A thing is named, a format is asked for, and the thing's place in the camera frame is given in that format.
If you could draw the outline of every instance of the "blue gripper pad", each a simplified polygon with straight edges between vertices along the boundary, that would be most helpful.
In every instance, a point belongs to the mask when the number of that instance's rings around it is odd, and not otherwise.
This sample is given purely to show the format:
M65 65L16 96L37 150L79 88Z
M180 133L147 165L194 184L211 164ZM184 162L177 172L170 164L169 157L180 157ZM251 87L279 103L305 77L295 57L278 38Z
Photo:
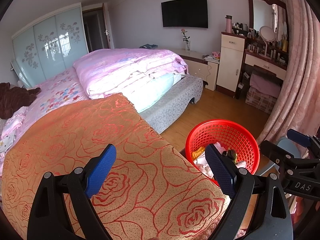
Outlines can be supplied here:
M231 175L230 171L224 164L223 160L221 159L222 156L218 149L213 145L209 144L205 148L205 159L210 166L210 169L214 175L214 178L219 183L219 186L223 192L223 194L228 195L230 198L234 198L236 195L236 191L234 189L235 185L235 178Z
M287 131L287 137L289 140L292 140L305 148L311 146L310 137L308 135L304 135L293 129Z
M109 148L105 149L105 152L100 158L98 164L88 176L87 188L85 190L88 198L91 198L92 195L95 195L100 191L104 180L116 161L116 155L117 151L114 145L110 145Z

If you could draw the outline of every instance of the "brown stuffed animal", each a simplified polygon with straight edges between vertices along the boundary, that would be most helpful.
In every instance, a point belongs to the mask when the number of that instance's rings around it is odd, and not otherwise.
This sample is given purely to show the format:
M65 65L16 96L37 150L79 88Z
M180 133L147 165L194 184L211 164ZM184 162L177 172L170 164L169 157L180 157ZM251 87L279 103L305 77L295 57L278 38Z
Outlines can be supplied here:
M9 119L20 107L30 106L40 92L41 88L27 90L13 87L10 89L10 83L0 83L0 118Z

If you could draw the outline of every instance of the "pink curtain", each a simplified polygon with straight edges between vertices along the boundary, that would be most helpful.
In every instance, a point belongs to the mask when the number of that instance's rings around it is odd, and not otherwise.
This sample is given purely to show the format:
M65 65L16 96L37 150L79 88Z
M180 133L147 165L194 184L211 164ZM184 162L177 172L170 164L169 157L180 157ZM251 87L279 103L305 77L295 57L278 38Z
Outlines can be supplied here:
M287 130L315 135L320 125L320 23L305 0L287 0L289 65L276 105L257 139L276 142Z

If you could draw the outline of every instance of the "round makeup mirror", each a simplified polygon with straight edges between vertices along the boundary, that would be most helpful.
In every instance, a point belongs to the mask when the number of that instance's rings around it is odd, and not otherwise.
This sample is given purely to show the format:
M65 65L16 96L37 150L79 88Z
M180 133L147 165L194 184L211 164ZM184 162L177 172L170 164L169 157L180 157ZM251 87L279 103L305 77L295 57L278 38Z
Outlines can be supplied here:
M260 36L266 44L264 56L267 57L268 42L273 42L276 39L276 33L268 26L262 26L260 28Z

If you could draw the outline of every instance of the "drawer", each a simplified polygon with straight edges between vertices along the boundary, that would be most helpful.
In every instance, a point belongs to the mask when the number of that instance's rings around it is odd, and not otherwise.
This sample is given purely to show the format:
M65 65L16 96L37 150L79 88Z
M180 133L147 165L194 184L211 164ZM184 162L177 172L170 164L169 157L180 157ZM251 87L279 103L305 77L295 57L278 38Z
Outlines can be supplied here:
M188 64L190 75L201 78L203 81L207 82L207 77L210 75L208 71L208 65L187 59L184 61Z
M239 51L244 51L244 39L229 36L229 35L221 35L221 47L235 49Z
M212 91L216 90L218 70L219 70L219 64L208 62L208 72L210 73L210 75L207 77L207 83L208 83L208 85L206 86L207 89L210 89Z
M249 54L246 54L245 56L245 63L251 66L257 65L261 68L264 68L274 74L276 74L276 76L282 80L285 79L285 75L286 75L286 71L276 65L273 65L263 59L251 56Z

